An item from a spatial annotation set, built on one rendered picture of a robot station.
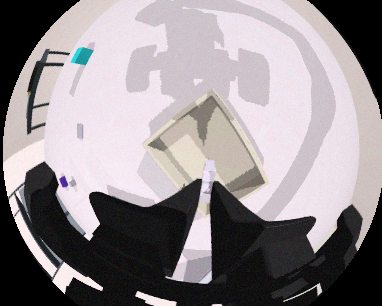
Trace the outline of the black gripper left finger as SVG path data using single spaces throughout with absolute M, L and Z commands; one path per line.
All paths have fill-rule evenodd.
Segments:
M 90 204 L 101 224 L 159 249 L 165 277 L 172 278 L 190 234 L 200 202 L 202 179 L 193 180 L 162 202 L 142 207 L 101 192 L 90 193 Z

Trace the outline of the cyan cube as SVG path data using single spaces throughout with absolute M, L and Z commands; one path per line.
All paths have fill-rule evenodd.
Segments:
M 71 62 L 75 64 L 84 64 L 84 66 L 86 66 L 86 63 L 89 62 L 92 52 L 94 51 L 92 51 L 92 49 L 89 48 L 77 48 L 77 51 L 74 54 L 74 58 L 71 59 Z

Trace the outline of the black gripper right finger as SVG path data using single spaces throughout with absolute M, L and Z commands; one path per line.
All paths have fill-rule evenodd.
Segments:
M 212 282 L 226 282 L 226 277 L 240 267 L 265 244 L 283 242 L 308 234 L 315 217 L 268 222 L 246 208 L 237 197 L 215 180 L 210 193 Z

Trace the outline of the purple rectangular block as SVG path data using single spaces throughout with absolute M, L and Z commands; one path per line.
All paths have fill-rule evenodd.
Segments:
M 60 183 L 61 183 L 62 187 L 65 187 L 65 188 L 67 187 L 67 185 L 69 185 L 69 183 L 67 183 L 65 175 L 64 175 L 64 177 L 60 178 Z

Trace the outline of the beige open tray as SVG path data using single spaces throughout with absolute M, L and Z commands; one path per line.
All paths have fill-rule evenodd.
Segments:
M 202 179 L 208 157 L 215 160 L 215 180 L 240 202 L 270 183 L 245 132 L 213 88 L 147 137 L 142 147 L 179 190 Z

